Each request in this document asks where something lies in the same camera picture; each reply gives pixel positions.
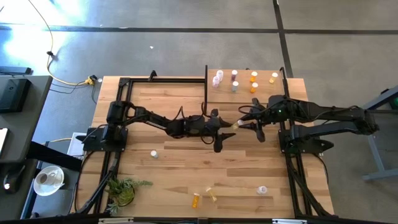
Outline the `wooden shelf with black legs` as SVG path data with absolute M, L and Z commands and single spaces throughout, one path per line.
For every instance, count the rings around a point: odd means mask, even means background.
M 223 71 L 223 80 L 220 82 L 218 88 L 212 87 L 213 77 L 216 76 L 218 70 Z M 232 70 L 237 70 L 238 74 L 236 76 L 239 86 L 236 92 L 232 92 L 232 81 L 231 72 Z M 251 73 L 257 72 L 256 83 L 258 83 L 258 88 L 255 93 L 251 93 L 250 82 Z M 271 84 L 269 79 L 272 73 L 278 73 L 279 76 L 276 81 Z M 266 103 L 270 96 L 272 95 L 283 95 L 284 94 L 284 81 L 283 74 L 279 70 L 238 70 L 238 69 L 210 69 L 205 68 L 205 99 L 204 99 L 204 109 L 209 111 L 211 106 L 216 106 L 220 104 L 232 103 L 239 105 L 248 105 L 252 102 L 253 98 L 257 98 L 261 103 Z

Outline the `black desk bar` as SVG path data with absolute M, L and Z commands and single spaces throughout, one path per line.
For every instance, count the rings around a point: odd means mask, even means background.
M 76 157 L 58 152 L 33 141 L 30 143 L 26 158 L 37 159 L 38 161 L 47 162 L 49 164 L 54 164 L 74 171 L 79 171 L 82 164 L 82 160 Z

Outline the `white coffee cup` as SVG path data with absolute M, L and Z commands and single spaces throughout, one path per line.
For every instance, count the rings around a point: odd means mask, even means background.
M 57 170 L 50 170 L 50 171 L 44 171 L 42 170 L 37 177 L 35 178 L 35 181 L 39 185 L 55 185 L 59 180 L 59 174 Z

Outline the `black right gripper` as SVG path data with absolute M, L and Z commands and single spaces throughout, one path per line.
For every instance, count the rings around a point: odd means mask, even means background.
M 242 124 L 241 127 L 244 129 L 255 130 L 256 137 L 259 142 L 264 142 L 266 140 L 262 127 L 267 124 L 278 123 L 280 120 L 280 114 L 278 112 L 280 97 L 270 97 L 269 100 L 270 102 L 268 105 L 264 107 L 262 104 L 260 104 L 257 98 L 253 98 L 253 113 L 246 113 L 239 119 L 241 121 L 256 120 L 256 123 L 251 122 Z

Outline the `black computer mouse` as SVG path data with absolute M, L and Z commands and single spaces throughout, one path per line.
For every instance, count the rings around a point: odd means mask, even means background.
M 24 170 L 24 164 L 17 164 L 7 171 L 6 176 L 3 179 L 3 188 L 5 193 L 15 194 L 19 190 Z

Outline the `black computer tower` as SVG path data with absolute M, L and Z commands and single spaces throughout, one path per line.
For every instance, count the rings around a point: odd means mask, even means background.
M 31 84 L 26 78 L 8 79 L 0 96 L 0 113 L 21 112 Z

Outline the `grey desk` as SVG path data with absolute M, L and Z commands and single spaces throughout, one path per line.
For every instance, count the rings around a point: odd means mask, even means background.
M 50 76 L 30 76 L 29 92 L 23 109 L 18 113 L 0 114 L 0 128 L 9 130 L 4 147 L 0 152 L 0 221 L 21 218 L 25 201 L 36 171 L 37 160 L 26 159 L 42 108 L 52 82 Z M 3 178 L 15 163 L 23 163 L 21 186 L 14 194 L 7 194 Z

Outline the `white paper sheet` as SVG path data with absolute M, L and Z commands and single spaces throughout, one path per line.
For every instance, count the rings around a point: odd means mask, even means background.
M 83 144 L 79 139 L 77 139 L 78 136 L 83 136 L 85 138 L 86 134 L 85 133 L 73 133 L 72 134 L 72 139 L 70 141 L 70 145 L 68 147 L 67 154 L 69 156 L 81 156 L 84 154 L 83 151 Z

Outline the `white tablet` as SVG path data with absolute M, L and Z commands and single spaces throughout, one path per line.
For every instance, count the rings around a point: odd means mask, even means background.
M 0 155 L 4 149 L 9 130 L 7 128 L 0 128 Z

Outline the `black flat device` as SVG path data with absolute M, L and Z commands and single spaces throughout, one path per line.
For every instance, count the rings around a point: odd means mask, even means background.
M 32 69 L 30 67 L 9 67 L 0 66 L 1 75 L 31 75 Z

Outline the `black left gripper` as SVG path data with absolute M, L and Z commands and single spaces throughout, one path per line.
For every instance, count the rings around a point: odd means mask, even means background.
M 213 145 L 216 153 L 223 149 L 223 141 L 233 137 L 236 133 L 219 133 L 221 127 L 231 127 L 233 124 L 224 121 L 218 116 L 218 109 L 212 109 L 208 121 L 205 121 L 204 127 L 200 133 L 200 139 L 203 143 Z

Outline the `black aluminium table frame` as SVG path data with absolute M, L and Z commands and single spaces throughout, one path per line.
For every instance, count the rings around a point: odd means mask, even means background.
M 168 118 L 180 108 L 185 116 L 198 114 L 205 99 L 206 79 L 195 77 L 105 77 L 99 93 L 93 125 L 106 121 L 109 104 L 118 96 L 130 97 Z M 211 106 L 233 123 L 239 117 L 239 104 Z M 213 146 L 200 138 L 174 139 L 163 130 L 134 123 L 128 127 L 126 148 L 121 155 L 118 177 L 142 179 L 153 183 L 140 187 L 135 199 L 120 209 L 121 217 L 152 218 L 292 218 L 294 208 L 285 157 L 279 147 L 278 124 L 265 127 L 266 140 L 259 142 L 248 129 L 232 130 L 235 136 L 215 153 Z M 153 158 L 151 151 L 159 157 Z M 259 195 L 257 188 L 266 186 Z M 217 197 L 213 203 L 206 189 Z M 192 208 L 193 194 L 200 194 Z

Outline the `silver metal bracket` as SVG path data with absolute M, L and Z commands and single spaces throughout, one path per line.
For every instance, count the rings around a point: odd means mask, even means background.
M 134 223 L 134 219 L 129 217 L 100 218 L 98 220 L 98 224 L 132 224 L 132 223 Z
M 274 218 L 272 224 L 308 224 L 306 220 Z

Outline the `green potted succulent plant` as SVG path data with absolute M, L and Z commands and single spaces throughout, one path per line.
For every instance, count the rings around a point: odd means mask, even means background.
M 116 215 L 122 207 L 130 204 L 135 198 L 135 190 L 142 186 L 151 186 L 152 182 L 147 180 L 134 180 L 131 178 L 108 180 L 108 188 L 105 190 L 108 193 L 110 202 L 107 205 L 106 211 L 111 215 Z

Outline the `grey metal table frame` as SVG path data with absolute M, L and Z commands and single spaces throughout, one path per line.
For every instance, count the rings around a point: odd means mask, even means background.
M 390 102 L 391 100 L 398 98 L 398 85 L 391 89 L 384 90 L 379 96 L 374 98 L 373 100 L 369 101 L 364 105 L 364 107 L 368 110 L 375 110 L 382 105 Z M 370 174 L 366 174 L 362 176 L 362 179 L 365 181 L 369 180 L 376 180 L 376 179 L 383 179 L 387 177 L 397 177 L 398 176 L 398 168 L 396 169 L 386 169 L 384 167 L 383 161 L 380 157 L 380 153 L 378 151 L 375 135 L 368 136 L 368 144 L 370 150 L 373 155 L 373 159 L 376 163 L 377 172 L 373 172 Z

